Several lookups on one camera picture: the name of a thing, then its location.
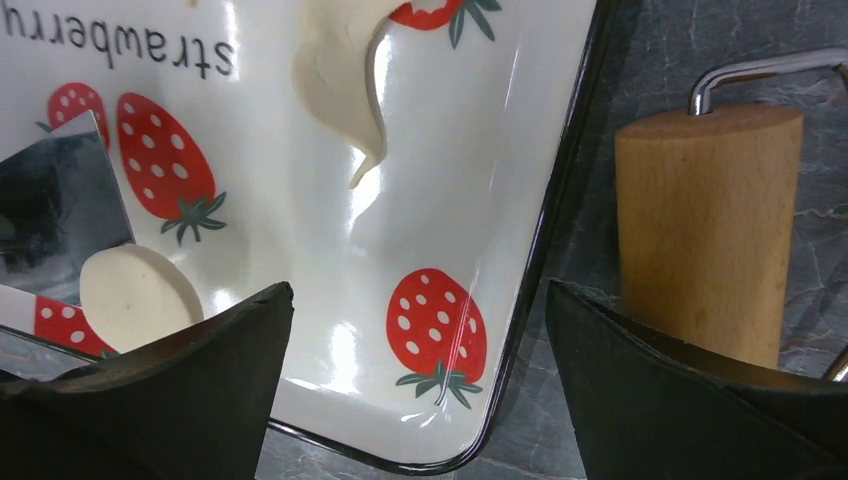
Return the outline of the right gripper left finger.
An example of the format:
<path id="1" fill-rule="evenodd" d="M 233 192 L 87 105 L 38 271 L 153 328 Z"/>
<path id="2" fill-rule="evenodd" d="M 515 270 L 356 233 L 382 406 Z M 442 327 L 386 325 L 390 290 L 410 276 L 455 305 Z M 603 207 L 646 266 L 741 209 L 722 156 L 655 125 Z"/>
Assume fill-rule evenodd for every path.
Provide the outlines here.
<path id="1" fill-rule="evenodd" d="M 1 375 L 5 479 L 250 479 L 290 338 L 273 284 L 153 343 L 49 380 Z"/>

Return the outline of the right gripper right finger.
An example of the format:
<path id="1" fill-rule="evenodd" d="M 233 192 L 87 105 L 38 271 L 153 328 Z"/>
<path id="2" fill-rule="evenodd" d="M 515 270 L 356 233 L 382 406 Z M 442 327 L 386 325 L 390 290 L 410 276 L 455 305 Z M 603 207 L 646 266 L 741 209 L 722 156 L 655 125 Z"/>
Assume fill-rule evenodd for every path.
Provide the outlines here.
<path id="1" fill-rule="evenodd" d="M 590 479 L 843 479 L 847 387 L 678 340 L 552 281 L 545 318 Z"/>

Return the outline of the round cut dough wrapper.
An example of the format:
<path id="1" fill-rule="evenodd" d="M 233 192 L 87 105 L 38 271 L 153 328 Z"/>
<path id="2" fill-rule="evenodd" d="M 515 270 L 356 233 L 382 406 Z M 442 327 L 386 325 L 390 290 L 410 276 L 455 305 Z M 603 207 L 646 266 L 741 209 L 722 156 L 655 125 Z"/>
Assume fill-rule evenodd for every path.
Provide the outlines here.
<path id="1" fill-rule="evenodd" d="M 119 353 L 204 320 L 185 275 L 166 257 L 136 244 L 90 256 L 81 269 L 79 294 L 90 327 Z"/>

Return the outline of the wooden rolling pin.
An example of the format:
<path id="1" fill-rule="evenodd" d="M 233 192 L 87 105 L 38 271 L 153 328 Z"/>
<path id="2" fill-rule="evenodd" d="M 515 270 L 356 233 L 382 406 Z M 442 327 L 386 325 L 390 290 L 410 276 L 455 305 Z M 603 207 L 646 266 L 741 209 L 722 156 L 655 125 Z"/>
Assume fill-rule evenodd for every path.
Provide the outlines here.
<path id="1" fill-rule="evenodd" d="M 680 340 L 775 368 L 782 329 L 803 113 L 715 104 L 720 86 L 828 68 L 825 47 L 702 73 L 687 106 L 614 139 L 621 299 L 626 314 Z"/>

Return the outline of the white strawberry print tray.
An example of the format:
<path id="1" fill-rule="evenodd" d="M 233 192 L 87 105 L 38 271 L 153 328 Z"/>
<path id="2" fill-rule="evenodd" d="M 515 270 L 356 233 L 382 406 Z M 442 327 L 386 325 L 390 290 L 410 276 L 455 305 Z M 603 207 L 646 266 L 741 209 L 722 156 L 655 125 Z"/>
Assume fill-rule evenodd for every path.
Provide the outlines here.
<path id="1" fill-rule="evenodd" d="M 135 241 L 206 315 L 294 291 L 272 428 L 438 475 L 482 448 L 544 263 L 614 1 L 406 1 L 373 44 L 387 140 L 364 154 L 292 86 L 299 1 L 5 1 L 1 154 L 92 111 Z M 3 285 L 2 323 L 117 351 L 74 305 Z"/>

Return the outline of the wooden handled metal scraper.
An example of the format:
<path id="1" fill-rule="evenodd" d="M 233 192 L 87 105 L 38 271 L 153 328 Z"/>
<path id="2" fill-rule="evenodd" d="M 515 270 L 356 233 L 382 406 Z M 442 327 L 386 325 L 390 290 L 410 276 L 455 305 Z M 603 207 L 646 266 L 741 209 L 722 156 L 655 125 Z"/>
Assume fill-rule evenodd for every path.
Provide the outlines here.
<path id="1" fill-rule="evenodd" d="M 3 285 L 77 306 L 85 261 L 134 240 L 92 111 L 2 161 Z"/>

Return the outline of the beige dough lump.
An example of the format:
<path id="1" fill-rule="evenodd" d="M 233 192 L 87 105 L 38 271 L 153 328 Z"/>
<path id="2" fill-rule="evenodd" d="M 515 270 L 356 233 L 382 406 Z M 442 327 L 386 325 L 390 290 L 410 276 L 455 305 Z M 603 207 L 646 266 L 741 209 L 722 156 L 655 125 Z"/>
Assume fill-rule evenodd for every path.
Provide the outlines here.
<path id="1" fill-rule="evenodd" d="M 394 0 L 305 1 L 292 84 L 301 105 L 321 125 L 364 154 L 349 187 L 376 168 L 387 152 L 373 73 L 373 44 Z"/>

